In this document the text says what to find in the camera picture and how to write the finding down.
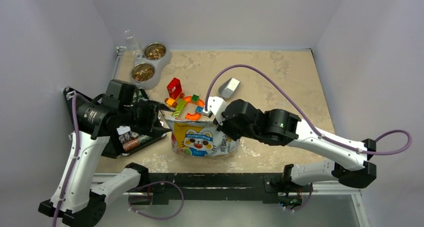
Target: clear plastic bottle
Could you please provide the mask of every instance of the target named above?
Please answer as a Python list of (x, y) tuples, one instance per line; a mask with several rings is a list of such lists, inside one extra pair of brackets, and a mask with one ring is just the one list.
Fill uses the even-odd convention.
[(134, 60), (140, 60), (141, 58), (143, 58), (142, 46), (134, 35), (134, 32), (128, 29), (124, 32), (124, 35), (126, 41), (126, 48), (132, 54)]

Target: white wall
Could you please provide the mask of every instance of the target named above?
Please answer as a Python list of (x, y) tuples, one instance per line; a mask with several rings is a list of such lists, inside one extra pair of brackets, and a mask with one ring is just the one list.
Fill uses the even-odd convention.
[[(374, 156), (363, 190), (372, 226), (422, 226), (424, 217), (424, 1), (343, 0), (315, 59), (336, 132), (362, 140), (392, 129), (412, 134), (407, 152)], [(378, 151), (403, 146), (402, 135)]]
[(65, 168), (62, 95), (106, 90), (115, 47), (92, 0), (0, 0), (0, 226), (49, 226), (37, 212)]
[(94, 0), (113, 41), (172, 48), (314, 47), (341, 0)]

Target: double pet bowl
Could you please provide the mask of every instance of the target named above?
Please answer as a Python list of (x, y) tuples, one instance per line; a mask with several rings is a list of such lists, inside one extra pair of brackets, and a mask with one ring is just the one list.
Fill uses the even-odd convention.
[(171, 61), (172, 54), (162, 43), (150, 43), (143, 50), (140, 59), (134, 59), (132, 67), (131, 81), (138, 88), (151, 90), (156, 87), (161, 80), (161, 73), (164, 67)]

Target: snack bag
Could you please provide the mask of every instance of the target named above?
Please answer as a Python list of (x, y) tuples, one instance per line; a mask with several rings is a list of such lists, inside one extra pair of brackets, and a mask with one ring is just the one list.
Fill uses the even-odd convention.
[(180, 155), (227, 157), (235, 154), (240, 140), (232, 140), (211, 121), (165, 118), (172, 130), (172, 150)]

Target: cable clip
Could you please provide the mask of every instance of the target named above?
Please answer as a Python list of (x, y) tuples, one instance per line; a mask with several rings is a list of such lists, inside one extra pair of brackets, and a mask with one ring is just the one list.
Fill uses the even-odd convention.
[(69, 93), (67, 93), (66, 94), (66, 99), (67, 100), (70, 100), (70, 99), (72, 99), (72, 97), (76, 94), (77, 92), (74, 90), (74, 91), (71, 91), (71, 92), (69, 92)]

